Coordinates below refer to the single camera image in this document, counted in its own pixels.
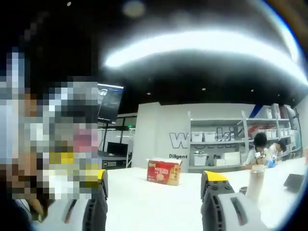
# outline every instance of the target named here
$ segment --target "person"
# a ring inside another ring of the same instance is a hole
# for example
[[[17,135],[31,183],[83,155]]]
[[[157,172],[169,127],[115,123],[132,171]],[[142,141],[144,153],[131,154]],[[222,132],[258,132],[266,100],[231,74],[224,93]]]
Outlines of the person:
[[[273,143],[267,150],[266,153],[271,160],[277,160],[277,157],[287,150],[287,146],[283,140]]]
[[[26,116],[30,114],[29,105],[33,103],[26,102]],[[4,143],[1,143],[0,154],[0,203],[4,213],[1,216],[2,223],[8,220],[14,220],[10,224],[12,230],[33,231],[35,230],[31,217],[27,211],[21,206],[18,199],[12,197],[16,189],[24,189],[26,181],[32,179],[30,173],[35,172],[36,165],[33,164],[33,155],[18,155],[18,161],[13,158],[13,141],[14,135],[11,128],[13,124],[13,108],[11,104],[6,104],[0,107],[0,124],[3,128]]]
[[[264,132],[258,133],[254,138],[254,148],[250,150],[246,161],[243,164],[244,169],[251,169],[252,165],[263,165],[266,162],[264,149],[268,143]]]

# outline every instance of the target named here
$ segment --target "desk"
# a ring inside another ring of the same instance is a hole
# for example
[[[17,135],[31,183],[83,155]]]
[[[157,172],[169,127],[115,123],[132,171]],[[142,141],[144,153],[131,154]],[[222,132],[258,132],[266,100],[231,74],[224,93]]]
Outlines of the desk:
[[[126,156],[116,156],[111,153],[98,151],[99,166],[104,169],[119,169],[126,168]]]
[[[304,174],[305,159],[293,159],[267,168],[259,208],[262,221],[277,227],[296,202],[296,195],[283,186],[290,173]],[[108,213],[106,230],[202,230],[200,182],[201,174],[182,173],[179,186],[146,181],[146,169],[126,168],[108,171]],[[236,192],[248,185],[249,170],[223,173]],[[80,199],[73,209],[71,221],[64,224],[68,200],[55,201],[42,231],[81,231],[87,200]]]

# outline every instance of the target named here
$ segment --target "white storage bin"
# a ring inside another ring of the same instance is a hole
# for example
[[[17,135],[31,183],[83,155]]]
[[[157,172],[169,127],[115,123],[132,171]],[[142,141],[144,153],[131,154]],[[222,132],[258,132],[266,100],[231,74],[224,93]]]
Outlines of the white storage bin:
[[[225,166],[226,165],[226,162],[224,159],[216,159],[216,166]]]
[[[283,129],[283,128],[280,128],[280,129],[279,129],[279,132],[280,132],[280,137],[284,137],[284,129]]]
[[[192,132],[192,142],[202,142],[203,132],[201,131],[193,131]]]
[[[266,109],[266,116],[268,119],[273,119],[273,114],[271,112],[271,109]]]
[[[195,166],[206,166],[207,154],[193,154]]]
[[[240,165],[240,152],[229,152],[224,154],[225,165]]]
[[[277,138],[277,129],[271,129],[271,138],[272,139],[275,139]]]
[[[266,134],[266,137],[268,138],[268,140],[272,138],[272,136],[271,136],[272,133],[271,133],[270,129],[265,130],[265,134]]]
[[[204,141],[206,143],[211,143],[216,141],[216,132],[204,132]]]
[[[281,119],[281,115],[280,115],[280,113],[278,112],[278,113],[276,113],[276,117],[277,117],[277,119]]]
[[[289,129],[288,128],[284,128],[284,136],[288,136],[289,135]]]
[[[247,160],[247,157],[248,157],[248,153],[245,153],[245,152],[242,152],[241,154],[240,154],[240,156],[241,156],[241,165],[243,164],[243,163],[245,163],[245,161]]]

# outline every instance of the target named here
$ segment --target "cardboard box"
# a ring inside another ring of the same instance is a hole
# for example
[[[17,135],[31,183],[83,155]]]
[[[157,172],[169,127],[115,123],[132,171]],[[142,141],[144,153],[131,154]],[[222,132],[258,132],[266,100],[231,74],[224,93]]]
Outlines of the cardboard box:
[[[148,160],[147,181],[161,184],[179,185],[181,160],[154,158]]]

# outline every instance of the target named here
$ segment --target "computer monitor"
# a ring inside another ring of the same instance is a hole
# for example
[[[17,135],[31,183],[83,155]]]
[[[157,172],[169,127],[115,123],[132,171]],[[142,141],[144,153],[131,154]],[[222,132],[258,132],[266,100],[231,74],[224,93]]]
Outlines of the computer monitor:
[[[100,122],[115,124],[122,95],[123,87],[98,84],[98,113],[97,118]]]
[[[108,145],[107,145],[108,153],[111,153],[117,156],[126,156],[127,150],[128,150],[128,144],[108,142]]]

